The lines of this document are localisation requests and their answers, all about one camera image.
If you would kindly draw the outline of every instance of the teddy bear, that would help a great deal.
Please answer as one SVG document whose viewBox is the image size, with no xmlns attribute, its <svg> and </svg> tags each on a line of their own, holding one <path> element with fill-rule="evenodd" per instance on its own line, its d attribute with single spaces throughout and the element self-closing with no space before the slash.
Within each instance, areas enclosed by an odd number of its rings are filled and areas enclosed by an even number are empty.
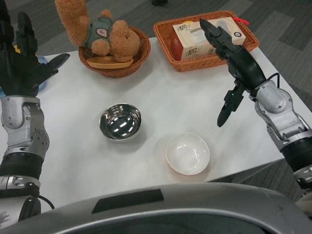
<svg viewBox="0 0 312 234">
<path fill-rule="evenodd" d="M 140 39 L 123 20 L 113 22 L 105 9 L 91 21 L 85 0 L 55 0 L 58 14 L 70 41 L 99 56 L 112 55 L 117 62 L 129 62 L 138 53 Z"/>
</svg>

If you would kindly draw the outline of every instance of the black cable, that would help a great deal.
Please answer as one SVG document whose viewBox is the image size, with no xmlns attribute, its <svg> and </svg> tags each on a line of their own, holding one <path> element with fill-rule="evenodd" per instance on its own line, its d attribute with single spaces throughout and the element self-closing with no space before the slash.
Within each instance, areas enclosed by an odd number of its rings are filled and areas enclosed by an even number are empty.
<svg viewBox="0 0 312 234">
<path fill-rule="evenodd" d="M 268 80 L 272 79 L 273 77 L 277 76 L 277 87 L 279 88 L 279 73 L 274 73 L 273 75 L 271 75 Z"/>
<path fill-rule="evenodd" d="M 47 198 L 45 198 L 44 196 L 41 196 L 41 195 L 39 195 L 38 198 L 40 198 L 41 200 L 43 200 L 46 203 L 48 203 L 52 210 L 55 209 L 54 205 L 52 204 L 52 202 L 49 199 L 47 199 Z"/>
</svg>

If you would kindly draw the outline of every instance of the stainless steel bowl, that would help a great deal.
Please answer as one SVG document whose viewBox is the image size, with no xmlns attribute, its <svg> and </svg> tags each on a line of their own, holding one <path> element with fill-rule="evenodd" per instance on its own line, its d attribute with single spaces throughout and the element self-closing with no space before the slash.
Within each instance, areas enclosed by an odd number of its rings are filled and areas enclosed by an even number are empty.
<svg viewBox="0 0 312 234">
<path fill-rule="evenodd" d="M 109 107 L 99 120 L 99 128 L 112 141 L 124 142 L 137 136 L 142 124 L 140 111 L 121 103 Z"/>
</svg>

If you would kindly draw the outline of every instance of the tissue box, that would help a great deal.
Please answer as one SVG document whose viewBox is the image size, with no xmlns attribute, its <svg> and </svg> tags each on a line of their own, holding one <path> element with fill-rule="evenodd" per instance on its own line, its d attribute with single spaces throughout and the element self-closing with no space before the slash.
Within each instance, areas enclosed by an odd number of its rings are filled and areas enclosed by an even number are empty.
<svg viewBox="0 0 312 234">
<path fill-rule="evenodd" d="M 232 36 L 232 43 L 242 45 L 246 39 L 231 17 L 209 20 L 215 27 L 221 26 Z M 212 55 L 213 46 L 207 41 L 199 22 L 173 25 L 171 50 L 176 60 L 188 60 Z"/>
</svg>

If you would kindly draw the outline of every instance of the gray carpet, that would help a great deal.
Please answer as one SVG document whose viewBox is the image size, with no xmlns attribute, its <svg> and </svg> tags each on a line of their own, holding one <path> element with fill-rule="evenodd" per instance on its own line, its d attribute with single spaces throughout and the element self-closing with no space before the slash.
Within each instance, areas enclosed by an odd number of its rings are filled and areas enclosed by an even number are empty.
<svg viewBox="0 0 312 234">
<path fill-rule="evenodd" d="M 58 18 L 54 0 L 7 0 L 12 23 L 19 11 L 26 12 L 39 43 L 39 55 L 51 55 L 77 48 L 71 45 Z M 126 20 L 154 37 L 153 24 L 189 15 L 231 10 L 250 22 L 260 48 L 305 104 L 312 109 L 312 1 L 311 0 L 169 0 L 154 7 L 150 0 L 89 0 L 94 18 L 109 8 L 116 19 Z M 221 179 L 231 181 L 234 176 Z M 297 200 L 302 191 L 291 169 L 281 160 L 242 183 L 280 191 Z"/>
</svg>

